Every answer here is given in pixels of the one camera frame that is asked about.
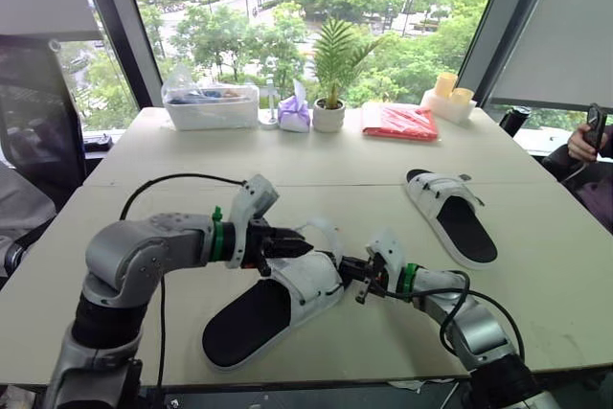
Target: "green ring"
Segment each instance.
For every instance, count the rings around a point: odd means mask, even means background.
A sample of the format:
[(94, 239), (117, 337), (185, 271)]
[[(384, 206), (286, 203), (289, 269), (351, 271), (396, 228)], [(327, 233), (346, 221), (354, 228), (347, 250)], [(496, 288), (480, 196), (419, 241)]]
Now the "green ring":
[(413, 290), (413, 280), (415, 280), (415, 272), (420, 268), (416, 263), (407, 263), (404, 269), (404, 280), (402, 283), (402, 293), (410, 294)]
[(211, 262), (217, 262), (221, 260), (221, 247), (223, 246), (223, 226), (218, 220), (213, 222), (215, 226), (215, 240), (213, 242), (213, 255), (211, 256)]

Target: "white slide sandal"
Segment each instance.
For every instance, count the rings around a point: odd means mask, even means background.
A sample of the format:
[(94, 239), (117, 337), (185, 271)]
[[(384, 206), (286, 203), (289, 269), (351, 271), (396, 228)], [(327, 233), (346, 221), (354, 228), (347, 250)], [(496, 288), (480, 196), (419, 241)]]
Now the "white slide sandal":
[(455, 262), (480, 270), (496, 261), (498, 251), (475, 215), (485, 205), (465, 185), (468, 179), (410, 170), (405, 189)]
[(242, 366), (343, 296), (343, 281), (325, 253), (267, 262), (270, 277), (222, 309), (202, 333), (204, 353), (217, 369)]

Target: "floor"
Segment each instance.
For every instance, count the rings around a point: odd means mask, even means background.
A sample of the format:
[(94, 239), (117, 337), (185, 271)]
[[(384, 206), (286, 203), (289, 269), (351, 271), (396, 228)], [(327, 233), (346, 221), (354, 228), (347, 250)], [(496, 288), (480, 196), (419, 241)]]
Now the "floor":
[[(327, 390), (169, 395), (167, 407), (173, 409), (333, 409), (341, 407), (443, 409), (443, 402), (453, 386), (453, 383), (426, 384), (421, 387), (419, 394), (384, 385)], [(463, 392), (463, 386), (459, 387), (444, 409), (462, 409)], [(608, 375), (600, 388), (588, 389), (582, 383), (572, 383), (554, 391), (554, 396), (561, 409), (613, 409), (613, 375)]]

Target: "potted plant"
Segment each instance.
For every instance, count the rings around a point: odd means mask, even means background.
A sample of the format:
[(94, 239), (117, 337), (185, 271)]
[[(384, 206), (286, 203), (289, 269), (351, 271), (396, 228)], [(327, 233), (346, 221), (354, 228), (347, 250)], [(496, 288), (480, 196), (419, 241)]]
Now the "potted plant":
[(315, 42), (315, 76), (326, 92), (326, 97), (313, 105), (313, 127), (317, 131), (332, 133), (341, 129), (346, 105), (340, 93), (359, 76), (362, 61), (380, 42), (381, 38), (357, 45), (352, 23), (334, 18), (324, 23)]

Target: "robotic arm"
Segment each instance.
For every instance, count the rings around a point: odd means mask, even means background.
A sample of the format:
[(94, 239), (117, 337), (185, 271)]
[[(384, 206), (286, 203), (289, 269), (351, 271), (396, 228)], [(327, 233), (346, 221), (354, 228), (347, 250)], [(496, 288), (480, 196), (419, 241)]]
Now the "robotic arm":
[[(271, 270), (266, 259), (295, 258), (310, 251), (302, 235), (270, 227), (263, 218), (278, 197), (272, 185), (256, 175), (242, 185), (228, 222), (221, 221), (216, 209), (212, 216), (161, 214), (102, 229), (87, 249), (88, 274), (76, 318), (64, 335), (43, 407), (135, 407), (142, 364), (134, 356), (141, 324), (165, 273), (225, 261), (228, 268), (258, 268), (267, 277)], [(483, 305), (467, 295), (456, 308), (466, 295), (462, 276), (405, 264), (405, 253), (389, 233), (381, 234), (367, 251), (368, 261), (345, 257), (338, 266), (346, 284), (362, 283), (359, 303), (364, 304), (369, 293), (392, 295), (445, 325), (447, 340), (470, 372), (473, 389), (490, 407), (558, 408), (551, 395), (540, 391)], [(447, 292), (427, 294), (433, 289)]]
[[(393, 295), (443, 325), (461, 301), (465, 288), (461, 275), (405, 264), (405, 253), (390, 232), (380, 234), (366, 250), (368, 261), (343, 258), (339, 267), (341, 277), (362, 283), (355, 298), (358, 303), (364, 304), (369, 293)], [(453, 292), (427, 294), (448, 288)], [(536, 384), (496, 318), (474, 296), (466, 295), (444, 332), (470, 373), (473, 396), (479, 403), (504, 409), (559, 409), (551, 394)]]
[(225, 261), (270, 274), (268, 258), (302, 256), (312, 246), (297, 232), (268, 226), (279, 195), (260, 175), (243, 184), (230, 219), (167, 213), (119, 221), (90, 242), (75, 321), (62, 341), (45, 409), (133, 407), (142, 365), (134, 359), (141, 324), (162, 276)]

